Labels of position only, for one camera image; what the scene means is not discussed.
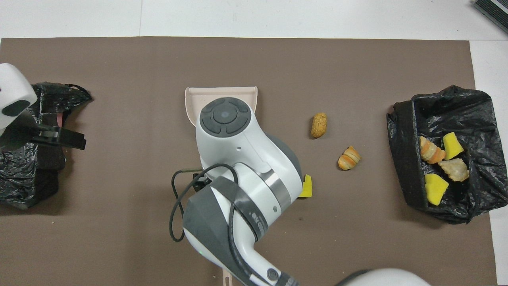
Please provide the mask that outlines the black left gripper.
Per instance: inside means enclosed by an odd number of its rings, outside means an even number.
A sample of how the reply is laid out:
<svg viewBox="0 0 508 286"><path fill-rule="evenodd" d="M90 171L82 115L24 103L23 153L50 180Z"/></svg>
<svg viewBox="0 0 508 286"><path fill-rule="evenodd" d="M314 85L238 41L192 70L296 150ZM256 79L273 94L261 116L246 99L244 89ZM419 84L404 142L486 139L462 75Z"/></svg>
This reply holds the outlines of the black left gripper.
<svg viewBox="0 0 508 286"><path fill-rule="evenodd" d="M50 138L59 138L59 145L66 148L85 150L87 140L84 134L62 131L59 126L40 125L31 114L21 114L3 131L1 148L21 148L26 143L53 145Z"/></svg>

